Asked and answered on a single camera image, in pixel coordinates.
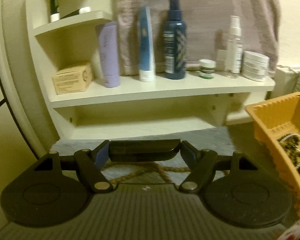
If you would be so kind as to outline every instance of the small upper shelf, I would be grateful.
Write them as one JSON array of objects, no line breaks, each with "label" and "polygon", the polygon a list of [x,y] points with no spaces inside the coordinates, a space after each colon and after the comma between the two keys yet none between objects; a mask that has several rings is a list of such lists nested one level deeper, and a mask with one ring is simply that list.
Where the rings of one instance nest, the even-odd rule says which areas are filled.
[{"label": "small upper shelf", "polygon": [[105,88],[100,83],[93,82],[85,92],[56,95],[50,100],[51,107],[195,95],[267,92],[272,91],[275,85],[270,77],[267,77],[265,82],[256,82],[241,76],[231,79],[216,73],[215,78],[207,80],[200,78],[196,72],[188,72],[181,80],[170,80],[159,74],[153,82],[140,82],[138,76],[121,77],[121,85],[116,88]]},{"label": "small upper shelf", "polygon": [[38,36],[61,28],[70,28],[82,24],[104,24],[112,20],[112,15],[102,10],[83,13],[48,23],[33,29],[33,35]]}]

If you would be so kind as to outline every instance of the dark blue spray bottle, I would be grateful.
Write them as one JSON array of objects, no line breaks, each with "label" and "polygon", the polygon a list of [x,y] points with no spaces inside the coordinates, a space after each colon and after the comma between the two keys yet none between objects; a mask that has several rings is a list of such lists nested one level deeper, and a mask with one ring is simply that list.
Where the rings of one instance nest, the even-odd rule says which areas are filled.
[{"label": "dark blue spray bottle", "polygon": [[182,20],[179,0],[169,0],[168,21],[164,23],[166,77],[182,79],[186,75],[186,23]]}]

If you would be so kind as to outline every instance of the small jar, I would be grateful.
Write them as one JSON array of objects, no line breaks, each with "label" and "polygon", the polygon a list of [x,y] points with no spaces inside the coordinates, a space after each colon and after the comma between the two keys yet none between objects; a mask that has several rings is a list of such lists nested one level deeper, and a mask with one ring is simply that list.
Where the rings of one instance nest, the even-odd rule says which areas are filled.
[{"label": "small jar", "polygon": [[245,51],[242,75],[248,79],[263,82],[268,75],[270,58],[260,53]]},{"label": "small jar", "polygon": [[209,59],[200,59],[200,77],[213,79],[216,62]]}]

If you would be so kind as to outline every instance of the triangular cutout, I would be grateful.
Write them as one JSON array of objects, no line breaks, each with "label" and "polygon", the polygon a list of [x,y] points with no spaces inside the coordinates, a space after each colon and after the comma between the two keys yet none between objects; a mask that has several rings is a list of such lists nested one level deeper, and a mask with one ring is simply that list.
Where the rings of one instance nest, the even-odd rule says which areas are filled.
[{"label": "triangular cutout", "polygon": [[38,167],[36,167],[35,171],[52,171],[53,163],[52,158],[46,159],[43,163],[41,163]]},{"label": "triangular cutout", "polygon": [[257,171],[258,168],[254,166],[251,162],[249,162],[246,158],[242,157],[239,160],[239,170]]}]

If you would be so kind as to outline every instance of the spray bottle cap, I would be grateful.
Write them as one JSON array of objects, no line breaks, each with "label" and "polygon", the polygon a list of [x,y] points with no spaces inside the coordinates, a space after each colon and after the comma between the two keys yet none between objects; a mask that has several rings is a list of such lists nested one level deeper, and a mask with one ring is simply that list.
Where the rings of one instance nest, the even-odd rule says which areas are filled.
[{"label": "spray bottle cap", "polygon": [[179,0],[169,0],[168,20],[182,20]]},{"label": "spray bottle cap", "polygon": [[230,24],[230,34],[241,36],[241,27],[240,27],[240,17],[239,16],[231,16],[231,24]]}]

